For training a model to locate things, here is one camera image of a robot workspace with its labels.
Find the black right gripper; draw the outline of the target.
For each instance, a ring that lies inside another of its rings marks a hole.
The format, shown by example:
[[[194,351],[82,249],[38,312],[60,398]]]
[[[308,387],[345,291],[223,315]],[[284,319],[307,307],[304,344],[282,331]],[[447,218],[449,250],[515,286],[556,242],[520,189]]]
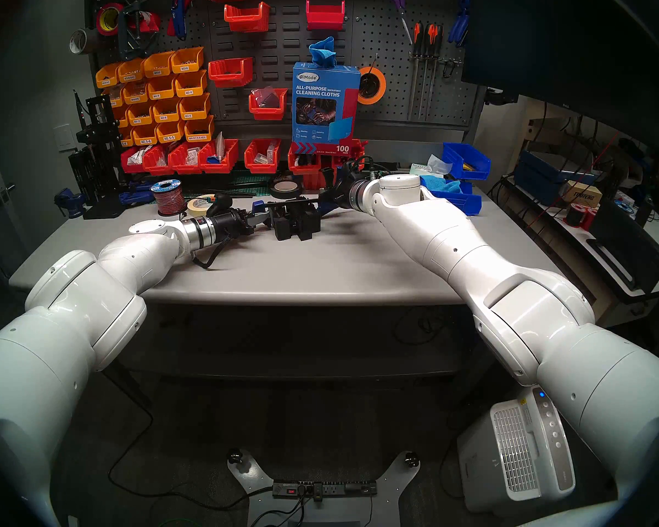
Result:
[[[357,179],[344,177],[343,172],[332,172],[332,191],[323,191],[318,196],[319,208],[354,209],[352,206],[351,189]]]

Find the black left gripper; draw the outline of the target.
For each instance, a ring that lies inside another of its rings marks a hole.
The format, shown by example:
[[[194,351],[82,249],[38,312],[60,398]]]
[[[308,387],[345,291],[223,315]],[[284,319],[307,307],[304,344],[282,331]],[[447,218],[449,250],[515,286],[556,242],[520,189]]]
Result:
[[[252,221],[252,225],[250,226],[247,221]],[[251,215],[246,210],[219,212],[211,217],[211,226],[215,232],[215,241],[251,236],[254,231],[274,228],[273,218],[269,217],[269,212]]]

